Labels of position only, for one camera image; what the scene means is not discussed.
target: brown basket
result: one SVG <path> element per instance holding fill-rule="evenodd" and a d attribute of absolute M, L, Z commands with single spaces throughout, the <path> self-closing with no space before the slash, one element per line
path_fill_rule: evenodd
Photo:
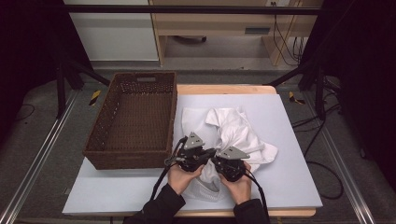
<path fill-rule="evenodd" d="M 164 167 L 176 106 L 175 72 L 116 74 L 83 155 L 98 170 Z"/>

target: black sleeve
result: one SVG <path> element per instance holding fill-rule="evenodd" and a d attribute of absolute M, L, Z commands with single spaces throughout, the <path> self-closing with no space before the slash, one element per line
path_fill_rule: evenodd
<path fill-rule="evenodd" d="M 146 203 L 143 209 L 134 216 L 126 217 L 123 224 L 172 223 L 174 215 L 184 204 L 186 204 L 186 202 L 183 197 L 177 195 L 175 191 L 166 184 L 155 200 Z"/>
<path fill-rule="evenodd" d="M 260 199 L 252 199 L 236 205 L 233 213 L 238 224 L 270 223 L 267 209 L 262 207 Z"/>

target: person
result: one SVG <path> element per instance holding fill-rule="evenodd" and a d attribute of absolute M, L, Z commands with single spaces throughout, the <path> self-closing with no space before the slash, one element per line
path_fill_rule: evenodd
<path fill-rule="evenodd" d="M 168 172 L 168 182 L 157 198 L 147 202 L 135 215 L 126 217 L 123 224 L 172 223 L 174 215 L 186 204 L 181 194 L 195 177 L 201 175 L 203 168 L 201 165 L 195 172 L 186 172 L 178 165 L 173 165 Z M 219 176 L 235 202 L 233 213 L 238 224 L 270 223 L 261 200 L 251 199 L 251 180 L 248 177 L 242 176 L 235 182 L 229 182 L 224 176 Z"/>

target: person's left hand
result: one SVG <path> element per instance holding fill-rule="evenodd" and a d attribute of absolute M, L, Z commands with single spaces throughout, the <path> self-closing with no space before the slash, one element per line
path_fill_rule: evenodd
<path fill-rule="evenodd" d="M 180 195 L 195 177 L 201 175 L 202 169 L 204 169 L 203 165 L 194 172 L 187 172 L 175 164 L 169 169 L 168 184 L 177 195 Z"/>

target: crumpled white fabric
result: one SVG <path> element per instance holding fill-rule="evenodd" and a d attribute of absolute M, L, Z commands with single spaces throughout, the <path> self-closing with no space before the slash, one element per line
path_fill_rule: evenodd
<path fill-rule="evenodd" d="M 184 135 L 191 132 L 205 142 L 204 149 L 219 148 L 221 150 L 234 146 L 249 154 L 244 159 L 251 166 L 251 172 L 260 164 L 275 159 L 277 148 L 263 142 L 254 133 L 242 108 L 183 108 L 181 117 Z M 219 174 L 211 160 L 202 174 L 193 179 L 184 191 L 186 197 L 209 202 L 223 199 L 227 189 L 220 183 Z"/>

